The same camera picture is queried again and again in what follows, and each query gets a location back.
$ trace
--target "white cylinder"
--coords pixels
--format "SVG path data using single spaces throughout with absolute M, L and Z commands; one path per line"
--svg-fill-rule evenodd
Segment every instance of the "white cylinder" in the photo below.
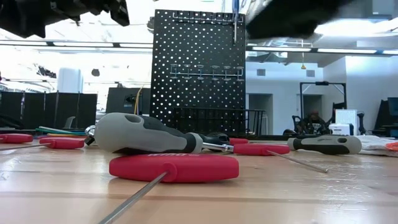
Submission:
M 82 93 L 83 74 L 80 69 L 60 68 L 57 75 L 57 90 L 60 93 Z

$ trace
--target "tool rack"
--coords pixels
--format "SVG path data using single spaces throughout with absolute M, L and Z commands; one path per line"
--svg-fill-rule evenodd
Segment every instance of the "tool rack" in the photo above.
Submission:
M 245 109 L 245 18 L 238 17 L 236 42 L 233 18 L 230 13 L 156 10 L 150 116 L 172 127 L 176 107 Z M 245 113 L 236 115 L 239 123 L 246 119 Z M 227 129 L 245 127 L 229 122 Z

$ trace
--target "red screwdriver handle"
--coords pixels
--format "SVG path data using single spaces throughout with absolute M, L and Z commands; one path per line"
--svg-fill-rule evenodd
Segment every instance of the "red screwdriver handle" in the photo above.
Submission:
M 239 163 L 228 156 L 183 153 L 124 156 L 109 163 L 111 175 L 129 180 L 152 181 L 164 172 L 163 182 L 212 182 L 238 177 Z
M 267 145 L 267 144 L 236 144 L 234 154 L 246 156 L 272 156 L 268 151 L 278 154 L 288 154 L 290 149 L 286 145 Z
M 229 144 L 230 145 L 235 145 L 235 144 L 247 144 L 249 143 L 249 140 L 247 139 L 238 139 L 238 138 L 230 138 L 229 139 Z
M 30 134 L 0 134 L 1 143 L 19 144 L 33 141 Z
M 84 139 L 76 138 L 43 138 L 40 144 L 48 144 L 47 147 L 52 149 L 79 149 L 85 146 Z

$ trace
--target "wooden table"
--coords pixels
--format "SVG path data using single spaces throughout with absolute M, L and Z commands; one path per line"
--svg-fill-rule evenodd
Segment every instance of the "wooden table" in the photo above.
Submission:
M 236 156 L 239 178 L 160 184 L 116 223 L 397 223 L 398 159 L 290 155 L 330 173 L 279 157 Z M 97 223 L 146 184 L 110 176 L 114 156 L 95 147 L 0 152 L 0 223 Z

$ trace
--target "white cloth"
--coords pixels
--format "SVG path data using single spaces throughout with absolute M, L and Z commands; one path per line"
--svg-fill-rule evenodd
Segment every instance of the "white cloth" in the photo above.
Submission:
M 398 151 L 389 150 L 386 144 L 398 142 L 397 140 L 384 139 L 377 136 L 355 136 L 362 143 L 359 154 L 398 157 Z

